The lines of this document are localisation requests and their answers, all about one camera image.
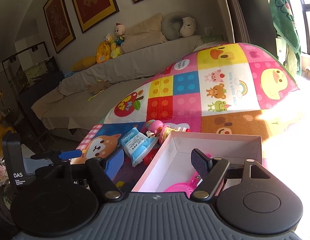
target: white bear plush toy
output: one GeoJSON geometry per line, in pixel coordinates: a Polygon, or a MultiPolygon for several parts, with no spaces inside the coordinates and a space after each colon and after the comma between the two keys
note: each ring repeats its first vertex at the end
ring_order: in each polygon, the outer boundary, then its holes
{"type": "Polygon", "coordinates": [[[184,38],[192,36],[195,31],[196,31],[195,19],[193,19],[192,17],[183,18],[183,26],[179,30],[179,33],[181,34],[181,36],[184,38]]]}

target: gray ribbed surface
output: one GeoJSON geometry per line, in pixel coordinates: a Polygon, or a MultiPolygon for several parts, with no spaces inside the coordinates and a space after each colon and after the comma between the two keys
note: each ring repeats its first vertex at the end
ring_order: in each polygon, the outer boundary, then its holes
{"type": "Polygon", "coordinates": [[[106,204],[82,230],[59,238],[37,238],[20,233],[16,240],[301,240],[293,233],[253,237],[223,224],[207,204],[184,193],[131,193],[120,203],[106,204]]]}

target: open box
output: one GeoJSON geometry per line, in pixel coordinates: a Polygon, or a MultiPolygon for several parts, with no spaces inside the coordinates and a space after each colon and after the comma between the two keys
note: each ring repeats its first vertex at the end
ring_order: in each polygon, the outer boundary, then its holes
{"type": "Polygon", "coordinates": [[[194,148],[234,164],[246,159],[262,164],[260,136],[172,131],[132,191],[163,192],[175,183],[188,182],[195,173],[191,164],[194,148]]]}

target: green towel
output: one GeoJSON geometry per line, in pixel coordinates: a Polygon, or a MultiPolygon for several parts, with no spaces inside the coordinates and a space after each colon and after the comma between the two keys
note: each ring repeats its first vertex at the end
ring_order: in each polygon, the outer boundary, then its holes
{"type": "Polygon", "coordinates": [[[297,58],[297,74],[301,75],[301,46],[295,29],[294,17],[287,0],[270,0],[273,24],[277,33],[286,41],[297,58]]]}

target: blue plastic package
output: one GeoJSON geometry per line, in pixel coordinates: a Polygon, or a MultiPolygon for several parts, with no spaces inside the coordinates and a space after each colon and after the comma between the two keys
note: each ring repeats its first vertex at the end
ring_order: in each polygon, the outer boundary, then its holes
{"type": "Polygon", "coordinates": [[[124,148],[124,152],[132,160],[133,167],[142,162],[142,160],[151,151],[157,141],[158,137],[148,138],[147,136],[140,133],[136,127],[132,128],[120,140],[124,148]]]}

